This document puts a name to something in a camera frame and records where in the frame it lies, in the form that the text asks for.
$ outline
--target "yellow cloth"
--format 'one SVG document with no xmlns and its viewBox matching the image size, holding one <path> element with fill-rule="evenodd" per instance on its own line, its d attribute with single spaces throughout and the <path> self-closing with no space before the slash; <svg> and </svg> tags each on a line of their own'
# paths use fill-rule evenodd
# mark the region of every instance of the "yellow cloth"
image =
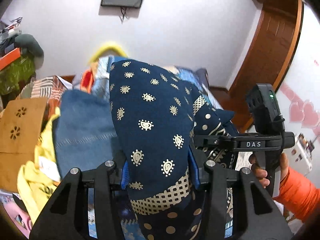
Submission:
<svg viewBox="0 0 320 240">
<path fill-rule="evenodd" d="M 56 182 L 49 179 L 40 171 L 43 167 L 42 162 L 39 161 L 39 157 L 46 158 L 49 164 L 50 162 L 53 162 L 53 166 L 55 165 L 56 158 L 52 140 L 52 121 L 59 116 L 60 109 L 57 107 L 55 109 L 55 114 L 50 117 L 44 131 L 40 134 L 38 145 L 35 146 L 35 163 L 31 161 L 27 162 L 26 165 L 20 167 L 18 173 L 18 192 L 27 208 L 33 224 L 36 222 L 41 210 L 57 188 L 55 186 Z"/>
</svg>

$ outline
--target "white tag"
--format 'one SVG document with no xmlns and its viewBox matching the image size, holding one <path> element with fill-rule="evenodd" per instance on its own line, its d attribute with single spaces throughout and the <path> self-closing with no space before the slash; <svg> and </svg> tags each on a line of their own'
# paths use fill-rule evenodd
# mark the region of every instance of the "white tag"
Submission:
<svg viewBox="0 0 320 240">
<path fill-rule="evenodd" d="M 48 160 L 45 157 L 39 156 L 39 169 L 42 171 L 49 179 L 56 182 L 60 182 L 60 174 L 56 163 Z"/>
</svg>

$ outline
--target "checkered trim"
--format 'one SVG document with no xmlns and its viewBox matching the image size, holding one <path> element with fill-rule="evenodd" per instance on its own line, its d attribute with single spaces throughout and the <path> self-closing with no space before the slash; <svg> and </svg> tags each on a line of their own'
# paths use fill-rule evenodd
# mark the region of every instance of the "checkered trim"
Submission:
<svg viewBox="0 0 320 240">
<path fill-rule="evenodd" d="M 205 104 L 205 99 L 203 96 L 199 96 L 193 103 L 193 115 L 195 115 L 199 109 Z"/>
<path fill-rule="evenodd" d="M 140 215 L 157 214 L 180 203 L 183 197 L 189 195 L 191 186 L 189 171 L 187 169 L 185 175 L 174 186 L 169 187 L 163 193 L 137 201 L 130 200 L 132 209 Z"/>
</svg>

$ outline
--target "denim jeans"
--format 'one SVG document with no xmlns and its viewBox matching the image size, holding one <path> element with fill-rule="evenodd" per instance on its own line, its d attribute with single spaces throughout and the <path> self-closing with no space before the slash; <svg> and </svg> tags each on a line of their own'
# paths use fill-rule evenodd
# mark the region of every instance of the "denim jeans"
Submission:
<svg viewBox="0 0 320 240">
<path fill-rule="evenodd" d="M 61 116 L 52 127 L 57 166 L 63 178 L 71 168 L 98 167 L 120 150 L 110 104 L 79 90 L 62 95 Z"/>
</svg>

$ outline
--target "navy patterned cloth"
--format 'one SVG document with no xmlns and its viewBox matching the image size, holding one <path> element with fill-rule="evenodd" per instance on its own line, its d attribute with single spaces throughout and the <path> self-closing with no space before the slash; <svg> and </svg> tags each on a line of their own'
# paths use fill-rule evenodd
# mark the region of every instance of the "navy patterned cloth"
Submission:
<svg viewBox="0 0 320 240">
<path fill-rule="evenodd" d="M 142 234 L 148 240 L 197 239 L 204 192 L 191 183 L 188 144 L 194 134 L 236 135 L 232 113 L 214 109 L 194 84 L 132 59 L 111 66 L 110 107 Z M 231 153 L 202 150 L 226 167 L 235 166 Z"/>
</svg>

